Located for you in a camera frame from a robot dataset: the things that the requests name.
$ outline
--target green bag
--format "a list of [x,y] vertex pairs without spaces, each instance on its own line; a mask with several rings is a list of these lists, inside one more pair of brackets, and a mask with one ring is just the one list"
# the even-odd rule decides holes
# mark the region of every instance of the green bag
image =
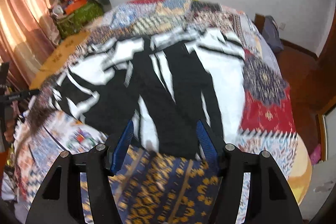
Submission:
[[56,21],[61,38],[65,39],[70,35],[79,33],[86,24],[103,14],[104,12],[98,3],[88,2],[67,17]]

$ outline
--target pink curtain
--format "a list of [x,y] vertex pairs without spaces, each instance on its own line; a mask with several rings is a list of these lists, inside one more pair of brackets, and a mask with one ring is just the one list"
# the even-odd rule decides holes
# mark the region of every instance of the pink curtain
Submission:
[[29,86],[59,41],[48,8],[49,0],[0,0],[0,58],[17,89]]

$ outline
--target patterned bedspread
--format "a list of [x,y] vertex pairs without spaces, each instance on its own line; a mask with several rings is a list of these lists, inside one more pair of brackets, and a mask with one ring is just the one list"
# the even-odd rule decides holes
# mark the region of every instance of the patterned bedspread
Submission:
[[[261,59],[258,30],[245,13],[219,4],[193,0],[135,0],[106,13],[100,25],[80,44],[64,67],[88,52],[89,46],[112,37],[129,37],[169,31],[185,24],[233,31],[245,49],[245,107],[235,145],[242,151],[268,150],[288,177],[297,146],[289,85]],[[45,104],[52,83],[45,83],[37,103]],[[16,128],[20,141],[27,122]],[[20,154],[23,197],[28,204],[53,161],[63,150],[88,151],[105,135],[63,112],[53,113]],[[123,223],[207,223],[220,180],[202,161],[186,160],[130,147],[122,169],[110,185]],[[81,174],[83,209],[92,223],[85,174]],[[244,176],[241,206],[236,223],[243,223],[249,195],[249,174]]]

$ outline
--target electrical outlet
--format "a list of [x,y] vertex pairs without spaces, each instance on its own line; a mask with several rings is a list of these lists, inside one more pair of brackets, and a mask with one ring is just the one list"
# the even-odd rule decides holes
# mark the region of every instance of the electrical outlet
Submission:
[[286,27],[286,23],[281,22],[280,26],[279,26],[279,29],[283,31],[285,29],[285,27]]

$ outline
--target black and white jacket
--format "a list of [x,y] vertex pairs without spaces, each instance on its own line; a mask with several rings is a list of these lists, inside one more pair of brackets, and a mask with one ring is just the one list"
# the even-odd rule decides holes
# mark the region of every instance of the black and white jacket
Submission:
[[196,122],[234,143],[245,103],[244,50],[232,32],[192,26],[124,41],[111,39],[58,78],[50,104],[133,144],[189,159],[202,154]]

